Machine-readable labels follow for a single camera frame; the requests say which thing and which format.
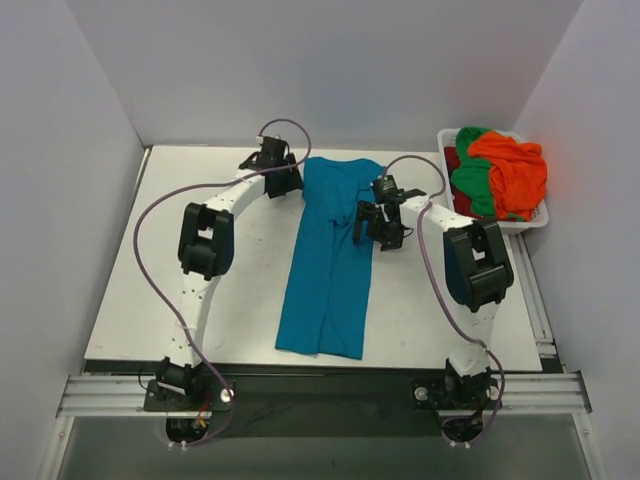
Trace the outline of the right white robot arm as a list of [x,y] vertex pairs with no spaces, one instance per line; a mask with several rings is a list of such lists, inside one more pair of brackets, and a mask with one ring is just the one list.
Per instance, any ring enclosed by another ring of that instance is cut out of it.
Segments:
[[[442,245],[447,295],[437,284],[426,247],[425,227]],[[357,203],[352,233],[355,244],[366,236],[379,243],[383,251],[395,250],[402,246],[408,230],[416,234],[436,299],[462,340],[447,358],[447,365],[456,375],[446,379],[442,387],[448,404],[465,408],[479,395],[474,377],[499,364],[490,348],[493,324],[514,282],[502,231],[495,220],[458,214],[435,204],[419,189],[400,189],[372,202]]]

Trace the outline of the blue t shirt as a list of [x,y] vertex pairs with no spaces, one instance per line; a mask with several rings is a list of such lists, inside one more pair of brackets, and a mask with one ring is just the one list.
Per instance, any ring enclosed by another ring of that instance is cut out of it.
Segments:
[[363,358],[373,242],[352,240],[358,202],[374,200],[383,167],[370,159],[309,159],[275,347]]

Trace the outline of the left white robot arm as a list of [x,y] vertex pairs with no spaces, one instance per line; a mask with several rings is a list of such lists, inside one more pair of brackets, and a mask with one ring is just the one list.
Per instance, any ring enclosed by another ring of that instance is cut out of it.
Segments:
[[242,162],[230,185],[204,203],[185,207],[178,243],[183,283],[179,318],[156,382],[170,404],[182,412],[195,409],[204,391],[200,372],[204,331],[213,294],[235,254],[235,221],[263,195],[284,196],[303,188],[296,158],[286,143],[264,147]]

